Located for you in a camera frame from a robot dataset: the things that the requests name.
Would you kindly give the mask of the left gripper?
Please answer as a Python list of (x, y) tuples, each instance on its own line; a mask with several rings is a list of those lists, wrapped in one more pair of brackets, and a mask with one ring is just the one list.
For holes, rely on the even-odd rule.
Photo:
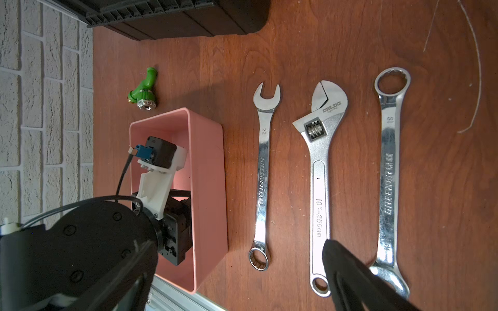
[(177, 200), (169, 197), (163, 218), (160, 220), (163, 233), (163, 249), (160, 254), (178, 266), (192, 248), (191, 198)]

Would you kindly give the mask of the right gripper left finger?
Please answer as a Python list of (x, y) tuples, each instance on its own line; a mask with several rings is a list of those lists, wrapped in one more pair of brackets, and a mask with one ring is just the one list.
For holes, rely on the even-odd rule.
[(158, 263), (152, 239), (83, 238), (59, 250), (59, 310), (144, 309)]

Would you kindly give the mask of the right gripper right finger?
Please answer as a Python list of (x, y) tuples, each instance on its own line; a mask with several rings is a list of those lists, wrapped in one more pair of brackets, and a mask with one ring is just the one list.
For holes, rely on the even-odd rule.
[(417, 310), (340, 242), (325, 241), (322, 261), (336, 310)]

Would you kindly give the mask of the pink plastic storage box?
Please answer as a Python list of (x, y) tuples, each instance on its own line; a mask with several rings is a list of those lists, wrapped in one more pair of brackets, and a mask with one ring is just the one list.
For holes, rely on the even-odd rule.
[(223, 128), (180, 108), (130, 125), (130, 145), (143, 145), (150, 136), (187, 150), (172, 187), (191, 192), (193, 246), (179, 265), (159, 256), (156, 275), (194, 294), (228, 253)]

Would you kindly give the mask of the large combination wrench 22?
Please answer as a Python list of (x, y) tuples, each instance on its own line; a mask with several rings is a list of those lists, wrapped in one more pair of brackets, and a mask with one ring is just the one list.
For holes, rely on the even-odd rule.
[(258, 111), (259, 117), (258, 184), (255, 205), (255, 235), (252, 247), (248, 253), (250, 264), (260, 272), (267, 270), (270, 264), (270, 257), (267, 253), (266, 246), (266, 220), (271, 121), (281, 100), (280, 86), (276, 86), (272, 98), (262, 97), (263, 86), (263, 83), (258, 85), (253, 96), (253, 103)]

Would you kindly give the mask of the adjustable wrench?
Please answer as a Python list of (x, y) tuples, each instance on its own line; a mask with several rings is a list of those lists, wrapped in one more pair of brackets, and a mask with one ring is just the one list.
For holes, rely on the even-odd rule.
[(304, 138), (310, 159), (310, 260), (309, 282), (314, 293), (329, 297), (322, 252), (331, 238), (329, 199), (329, 148), (348, 107), (348, 98), (337, 84), (322, 80), (313, 92), (311, 113), (294, 121)]

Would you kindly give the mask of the large combination wrench 19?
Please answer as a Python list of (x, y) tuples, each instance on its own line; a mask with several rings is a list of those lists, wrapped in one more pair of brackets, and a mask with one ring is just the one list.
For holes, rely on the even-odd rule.
[[(391, 74), (402, 75), (405, 85), (401, 90), (388, 94), (380, 90), (379, 82)], [(397, 245), (401, 112), (410, 84), (411, 75), (401, 67), (391, 67), (380, 72), (374, 82), (381, 107), (379, 234), (376, 259), (369, 267), (374, 275), (387, 282), (398, 295), (406, 300), (411, 292), (399, 270)]]

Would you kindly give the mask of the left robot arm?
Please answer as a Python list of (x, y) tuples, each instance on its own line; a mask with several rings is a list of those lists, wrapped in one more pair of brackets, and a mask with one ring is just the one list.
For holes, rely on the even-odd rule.
[(144, 310), (160, 256), (180, 264), (192, 245), (186, 192), (157, 219), (140, 200), (104, 196), (1, 224), (2, 310)]

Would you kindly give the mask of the black plastic toolbox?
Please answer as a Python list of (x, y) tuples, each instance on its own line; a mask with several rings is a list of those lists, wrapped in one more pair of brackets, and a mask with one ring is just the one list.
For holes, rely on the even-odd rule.
[(104, 27), (129, 39), (246, 35), (268, 21), (270, 1), (69, 0), (49, 4), (89, 28)]

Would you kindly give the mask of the aluminium front rail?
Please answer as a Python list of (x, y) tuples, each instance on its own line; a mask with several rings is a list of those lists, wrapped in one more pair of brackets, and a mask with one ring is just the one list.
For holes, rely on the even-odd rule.
[(145, 310), (225, 310), (201, 294), (189, 294), (169, 284), (158, 276), (154, 277)]

